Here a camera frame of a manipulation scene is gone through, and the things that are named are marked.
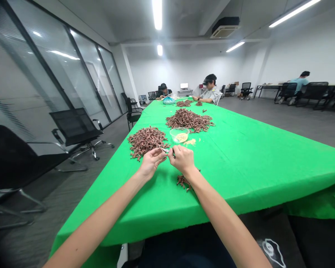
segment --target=plastic bowl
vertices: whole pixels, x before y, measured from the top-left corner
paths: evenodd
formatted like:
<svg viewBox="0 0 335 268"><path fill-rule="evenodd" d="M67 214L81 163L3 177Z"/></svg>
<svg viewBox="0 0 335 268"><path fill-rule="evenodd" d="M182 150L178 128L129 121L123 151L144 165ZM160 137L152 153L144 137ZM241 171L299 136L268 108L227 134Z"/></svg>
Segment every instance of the plastic bowl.
<svg viewBox="0 0 335 268"><path fill-rule="evenodd" d="M170 135L176 143L183 143L188 140L190 130L187 128L173 128L170 130Z"/></svg>

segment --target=light blue shirt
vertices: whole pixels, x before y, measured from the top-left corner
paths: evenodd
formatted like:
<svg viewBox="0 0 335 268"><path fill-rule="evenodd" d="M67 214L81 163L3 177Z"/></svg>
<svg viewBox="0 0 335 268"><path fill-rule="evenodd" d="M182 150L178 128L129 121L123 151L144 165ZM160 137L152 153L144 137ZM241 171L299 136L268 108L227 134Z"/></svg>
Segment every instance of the light blue shirt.
<svg viewBox="0 0 335 268"><path fill-rule="evenodd" d="M297 89L295 90L295 93L297 93L302 86L309 84L309 81L306 78L295 78L290 80L290 83L297 83Z"/></svg>

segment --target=ceiling air conditioning unit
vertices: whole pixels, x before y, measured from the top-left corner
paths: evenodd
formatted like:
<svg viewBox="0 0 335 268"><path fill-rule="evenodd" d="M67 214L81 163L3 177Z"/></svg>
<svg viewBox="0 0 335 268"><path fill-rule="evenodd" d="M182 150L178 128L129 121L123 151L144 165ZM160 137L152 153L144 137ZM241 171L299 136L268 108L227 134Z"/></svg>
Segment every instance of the ceiling air conditioning unit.
<svg viewBox="0 0 335 268"><path fill-rule="evenodd" d="M239 17L224 17L212 27L210 38L226 38L239 28Z"/></svg>

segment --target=ceiling light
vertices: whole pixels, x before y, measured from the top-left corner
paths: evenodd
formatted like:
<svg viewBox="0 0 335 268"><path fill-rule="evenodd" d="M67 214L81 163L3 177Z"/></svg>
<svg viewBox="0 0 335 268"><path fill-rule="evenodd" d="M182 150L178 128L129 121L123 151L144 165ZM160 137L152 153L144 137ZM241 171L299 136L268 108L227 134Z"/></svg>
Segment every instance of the ceiling light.
<svg viewBox="0 0 335 268"><path fill-rule="evenodd" d="M57 55L61 55L61 56L70 58L71 60L79 60L79 58L76 58L76 57L73 57L73 56L69 56L69 55L67 55L67 54L64 54L64 53L59 52L59 51L56 51L56 50L49 51L49 52L52 52L52 53L54 53L54 54L57 54Z"/></svg>
<svg viewBox="0 0 335 268"><path fill-rule="evenodd" d="M163 3L162 0L152 0L153 1L153 15L155 29L161 30L163 27Z"/></svg>
<svg viewBox="0 0 335 268"><path fill-rule="evenodd" d="M236 49L237 47L240 47L241 45L243 45L245 42L239 42L237 45L234 45L233 47L229 48L226 52L230 52L234 49Z"/></svg>
<svg viewBox="0 0 335 268"><path fill-rule="evenodd" d="M37 35L37 36L41 37L41 34L38 33L38 32L36 32L36 31L33 31L32 33L33 33L34 35Z"/></svg>
<svg viewBox="0 0 335 268"><path fill-rule="evenodd" d="M302 5L300 8L297 8L293 12L289 13L288 15L285 15L283 18L277 20L273 24L269 25L269 28L276 27L277 25L281 24L283 21L286 21L287 19L290 19L291 17L295 16L296 14L302 12L303 10L307 9L308 7L316 4L320 0L311 0L310 2L306 3L305 5Z"/></svg>
<svg viewBox="0 0 335 268"><path fill-rule="evenodd" d="M157 54L159 56L163 55L163 46L162 45L157 45Z"/></svg>

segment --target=man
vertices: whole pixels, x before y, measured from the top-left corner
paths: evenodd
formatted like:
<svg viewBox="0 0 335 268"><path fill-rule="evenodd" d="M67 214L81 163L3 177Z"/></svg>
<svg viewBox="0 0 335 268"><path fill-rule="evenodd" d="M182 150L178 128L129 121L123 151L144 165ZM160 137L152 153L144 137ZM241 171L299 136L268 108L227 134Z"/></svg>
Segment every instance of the man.
<svg viewBox="0 0 335 268"><path fill-rule="evenodd" d="M206 76L203 84L207 87L207 90L201 94L201 96L192 96L194 101L207 102L215 104L220 98L220 91L216 86L217 77L214 74Z"/></svg>
<svg viewBox="0 0 335 268"><path fill-rule="evenodd" d="M157 92L157 97L156 99L159 100L159 99L163 99L165 98L168 94L171 94L172 91L170 89L167 88L166 84L165 83L162 83L159 87L159 90Z"/></svg>
<svg viewBox="0 0 335 268"><path fill-rule="evenodd" d="M295 78L290 80L290 83L297 83L297 89L294 92L294 97L289 102L289 105L294 105L297 100L300 99L300 97L303 95L303 93L300 91L302 86L305 86L309 84L309 81L306 79L310 75L309 71L304 71L301 73L299 78ZM284 97L282 97L279 101L279 104L282 104L282 102L285 100Z"/></svg>

